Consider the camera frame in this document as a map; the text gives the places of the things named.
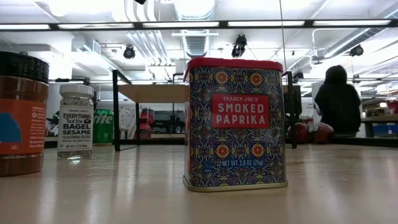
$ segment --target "person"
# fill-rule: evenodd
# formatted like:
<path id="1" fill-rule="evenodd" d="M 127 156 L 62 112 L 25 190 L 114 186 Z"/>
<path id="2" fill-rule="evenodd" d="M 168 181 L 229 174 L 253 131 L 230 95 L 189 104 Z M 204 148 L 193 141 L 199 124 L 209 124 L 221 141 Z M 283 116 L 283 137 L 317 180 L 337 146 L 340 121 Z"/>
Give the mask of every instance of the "person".
<path id="1" fill-rule="evenodd" d="M 329 124 L 335 135 L 355 137 L 361 125 L 361 100 L 355 88 L 347 84 L 347 72 L 341 65 L 326 71 L 315 102 L 322 115 L 321 122 Z"/>

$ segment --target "spice jar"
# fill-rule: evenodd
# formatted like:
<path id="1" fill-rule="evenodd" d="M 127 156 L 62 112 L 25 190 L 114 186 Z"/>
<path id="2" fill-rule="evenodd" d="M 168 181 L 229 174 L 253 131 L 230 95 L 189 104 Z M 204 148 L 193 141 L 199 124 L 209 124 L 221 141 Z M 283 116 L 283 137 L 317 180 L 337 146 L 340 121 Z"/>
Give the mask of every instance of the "spice jar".
<path id="1" fill-rule="evenodd" d="M 91 157 L 93 148 L 94 89 L 90 86 L 66 84 L 62 95 L 58 125 L 58 159 Z"/>
<path id="2" fill-rule="evenodd" d="M 42 169 L 48 80 L 44 61 L 0 52 L 0 176 Z"/>

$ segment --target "patterned tin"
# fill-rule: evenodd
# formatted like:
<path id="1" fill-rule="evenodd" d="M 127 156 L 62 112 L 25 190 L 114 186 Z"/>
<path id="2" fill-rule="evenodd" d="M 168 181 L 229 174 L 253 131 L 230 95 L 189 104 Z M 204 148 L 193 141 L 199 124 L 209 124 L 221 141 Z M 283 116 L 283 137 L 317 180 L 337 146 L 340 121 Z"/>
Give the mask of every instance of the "patterned tin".
<path id="1" fill-rule="evenodd" d="M 282 65 L 195 58 L 185 80 L 184 184 L 194 191 L 285 187 Z"/>

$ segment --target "green bottle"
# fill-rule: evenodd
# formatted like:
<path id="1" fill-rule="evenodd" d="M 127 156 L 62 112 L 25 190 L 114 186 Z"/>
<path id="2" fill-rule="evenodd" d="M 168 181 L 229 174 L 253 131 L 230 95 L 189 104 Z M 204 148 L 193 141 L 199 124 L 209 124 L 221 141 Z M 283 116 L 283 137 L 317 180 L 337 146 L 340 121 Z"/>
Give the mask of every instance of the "green bottle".
<path id="1" fill-rule="evenodd" d="M 113 141 L 113 112 L 107 109 L 97 109 L 94 112 L 93 123 L 94 144 L 108 144 Z"/>

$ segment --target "seasoning label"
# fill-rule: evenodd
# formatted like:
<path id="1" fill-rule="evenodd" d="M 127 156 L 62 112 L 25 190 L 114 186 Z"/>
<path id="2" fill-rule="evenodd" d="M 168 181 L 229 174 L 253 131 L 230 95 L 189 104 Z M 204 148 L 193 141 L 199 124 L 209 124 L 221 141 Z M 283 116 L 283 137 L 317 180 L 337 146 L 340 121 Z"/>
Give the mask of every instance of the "seasoning label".
<path id="1" fill-rule="evenodd" d="M 42 152 L 45 103 L 0 99 L 0 105 L 0 154 Z"/>
<path id="2" fill-rule="evenodd" d="M 84 151 L 93 148 L 93 108 L 60 107 L 58 151 Z"/>
<path id="3" fill-rule="evenodd" d="M 213 94 L 213 128 L 269 128 L 267 95 Z"/>

